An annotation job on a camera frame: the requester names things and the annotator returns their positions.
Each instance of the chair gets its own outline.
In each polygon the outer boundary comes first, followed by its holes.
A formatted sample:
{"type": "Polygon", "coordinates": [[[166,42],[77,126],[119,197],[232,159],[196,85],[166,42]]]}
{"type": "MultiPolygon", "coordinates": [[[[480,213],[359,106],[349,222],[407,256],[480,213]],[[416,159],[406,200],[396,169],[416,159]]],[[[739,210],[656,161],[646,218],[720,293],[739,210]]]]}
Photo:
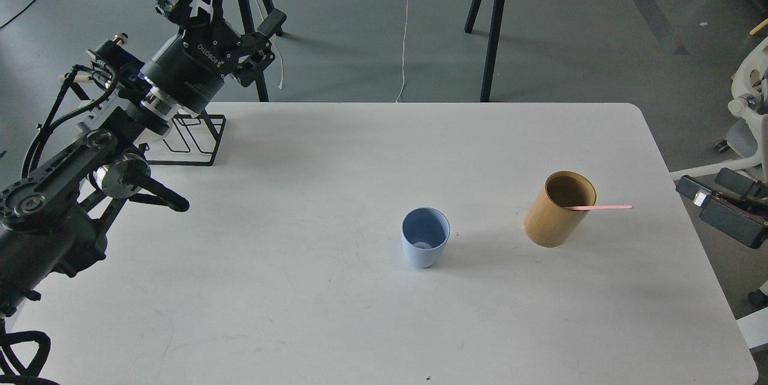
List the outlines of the chair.
{"type": "Polygon", "coordinates": [[[762,180],[768,180],[768,38],[747,55],[733,76],[730,92],[733,100],[728,110],[739,120],[730,128],[724,142],[716,145],[719,150],[734,150],[741,158],[707,166],[691,167],[670,172],[674,180],[683,175],[700,177],[719,172],[723,167],[739,171],[763,166],[762,180]]]}

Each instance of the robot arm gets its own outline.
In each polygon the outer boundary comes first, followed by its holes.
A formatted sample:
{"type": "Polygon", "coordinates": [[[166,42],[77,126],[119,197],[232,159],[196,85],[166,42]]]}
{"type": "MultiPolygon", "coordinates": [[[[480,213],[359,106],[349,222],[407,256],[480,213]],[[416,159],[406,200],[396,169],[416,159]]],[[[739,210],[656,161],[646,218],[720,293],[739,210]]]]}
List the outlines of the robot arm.
{"type": "MultiPolygon", "coordinates": [[[[124,35],[89,51],[91,68],[80,68],[90,71],[104,95],[85,111],[55,122],[49,116],[25,159],[22,179],[0,191],[0,322],[25,298],[40,299],[35,286],[50,272],[75,276],[103,260],[107,230],[126,201],[189,208],[183,197],[150,177],[145,144],[164,137],[180,110],[202,113],[224,76],[231,74],[244,86],[258,78],[274,59],[269,38],[286,18],[274,10],[257,32],[241,35],[223,19],[221,3],[157,0],[157,11],[179,31],[147,63],[122,48],[124,35]],[[92,115],[79,124],[82,135],[38,165],[52,130],[87,111],[92,115]],[[94,193],[78,202],[86,179],[94,193]],[[142,189],[152,194],[139,193],[142,189]],[[88,212],[108,197],[103,215],[91,218],[88,212]]],[[[88,98],[73,82],[77,69],[65,79],[60,98],[70,89],[88,98]]]]}

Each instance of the light blue plastic cup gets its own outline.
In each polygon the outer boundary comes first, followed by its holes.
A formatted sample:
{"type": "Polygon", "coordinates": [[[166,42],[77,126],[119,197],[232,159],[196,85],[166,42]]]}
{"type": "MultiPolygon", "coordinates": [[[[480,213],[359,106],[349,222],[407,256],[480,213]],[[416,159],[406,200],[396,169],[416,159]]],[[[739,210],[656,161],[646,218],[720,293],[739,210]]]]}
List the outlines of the light blue plastic cup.
{"type": "Polygon", "coordinates": [[[416,208],[403,219],[403,251],[414,267],[428,268],[448,243],[451,227],[443,213],[434,208],[416,208]]]}

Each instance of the wooden cup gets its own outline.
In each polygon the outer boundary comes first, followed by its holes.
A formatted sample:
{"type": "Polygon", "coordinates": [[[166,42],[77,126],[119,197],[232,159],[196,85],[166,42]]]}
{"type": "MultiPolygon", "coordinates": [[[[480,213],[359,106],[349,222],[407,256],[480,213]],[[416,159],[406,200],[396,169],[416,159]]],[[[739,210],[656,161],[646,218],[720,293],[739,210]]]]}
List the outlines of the wooden cup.
{"type": "Polygon", "coordinates": [[[564,207],[594,205],[598,199],[595,187],[576,172],[555,172],[547,178],[526,215],[524,228],[537,245],[559,246],[589,211],[571,211],[564,207]]]}

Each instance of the gray floor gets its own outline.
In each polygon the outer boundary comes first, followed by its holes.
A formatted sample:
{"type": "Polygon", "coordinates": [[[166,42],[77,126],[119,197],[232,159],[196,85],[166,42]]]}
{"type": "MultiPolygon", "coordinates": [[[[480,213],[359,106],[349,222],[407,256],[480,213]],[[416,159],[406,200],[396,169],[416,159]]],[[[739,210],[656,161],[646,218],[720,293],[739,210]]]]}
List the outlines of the gray floor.
{"type": "MultiPolygon", "coordinates": [[[[28,1],[0,0],[0,22],[28,1]]],[[[277,88],[277,63],[266,76],[272,101],[395,100],[406,0],[274,2],[288,22],[277,41],[285,87],[277,88]]],[[[469,2],[409,0],[401,100],[478,100],[491,3],[467,35],[469,2]]],[[[239,27],[235,0],[225,12],[239,27]]],[[[734,122],[730,76],[765,37],[748,35],[763,19],[750,0],[507,0],[491,100],[628,101],[645,114],[670,171],[713,163],[722,156],[712,145],[734,122]]],[[[88,62],[85,49],[117,32],[147,59],[175,27],[154,12],[154,0],[39,0],[0,31],[0,180],[17,176],[58,74],[88,62]]],[[[217,95],[255,99],[253,88],[233,83],[217,95]]],[[[56,137],[50,148],[67,140],[56,137]]],[[[751,313],[746,294],[768,279],[768,253],[729,240],[687,206],[734,316],[751,313]]],[[[755,357],[768,383],[768,356],[755,357]]]]}

